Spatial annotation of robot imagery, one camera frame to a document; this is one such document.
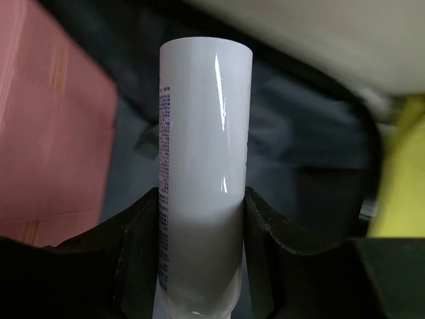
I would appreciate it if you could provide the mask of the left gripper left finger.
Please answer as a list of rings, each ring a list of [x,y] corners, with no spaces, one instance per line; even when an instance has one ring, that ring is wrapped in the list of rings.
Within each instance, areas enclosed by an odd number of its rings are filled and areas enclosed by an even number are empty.
[[[58,246],[1,238],[2,318],[151,318],[158,269],[157,188]]]

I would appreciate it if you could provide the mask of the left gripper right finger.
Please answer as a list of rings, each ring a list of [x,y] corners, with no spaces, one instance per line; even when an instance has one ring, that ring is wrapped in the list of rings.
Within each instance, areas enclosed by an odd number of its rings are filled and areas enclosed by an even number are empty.
[[[332,243],[245,191],[255,318],[423,318],[424,239]]]

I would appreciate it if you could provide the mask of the yellow-green shorts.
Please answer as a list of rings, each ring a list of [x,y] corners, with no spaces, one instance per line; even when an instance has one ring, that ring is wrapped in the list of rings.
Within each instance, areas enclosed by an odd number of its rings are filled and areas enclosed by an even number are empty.
[[[399,104],[385,153],[377,214],[368,237],[424,236],[424,96]]]

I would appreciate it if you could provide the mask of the yellow hard-shell suitcase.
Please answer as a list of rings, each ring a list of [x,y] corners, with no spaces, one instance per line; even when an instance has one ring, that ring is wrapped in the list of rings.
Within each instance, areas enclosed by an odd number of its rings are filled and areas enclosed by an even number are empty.
[[[275,210],[334,240],[363,236],[382,142],[366,104],[336,80],[182,1],[44,1],[118,87],[109,219],[158,184],[159,49],[220,37],[253,54],[246,184]]]

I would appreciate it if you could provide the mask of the pink toiletry case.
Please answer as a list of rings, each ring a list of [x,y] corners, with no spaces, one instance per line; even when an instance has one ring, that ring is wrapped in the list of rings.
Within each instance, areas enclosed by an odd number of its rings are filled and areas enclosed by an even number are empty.
[[[100,220],[117,89],[36,1],[1,2],[1,234],[55,246]]]

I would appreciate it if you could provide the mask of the white tube bottle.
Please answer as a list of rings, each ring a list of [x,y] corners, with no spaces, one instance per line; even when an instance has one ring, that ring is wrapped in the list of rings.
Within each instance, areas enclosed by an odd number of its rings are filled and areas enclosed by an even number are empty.
[[[240,296],[252,59],[213,37],[160,49],[158,281],[169,318],[229,318]]]

